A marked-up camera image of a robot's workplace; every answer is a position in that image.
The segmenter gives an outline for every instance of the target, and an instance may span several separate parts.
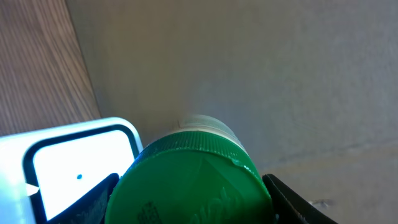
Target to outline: wood grain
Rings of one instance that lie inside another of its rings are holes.
[[[0,135],[100,117],[62,0],[0,0]]]

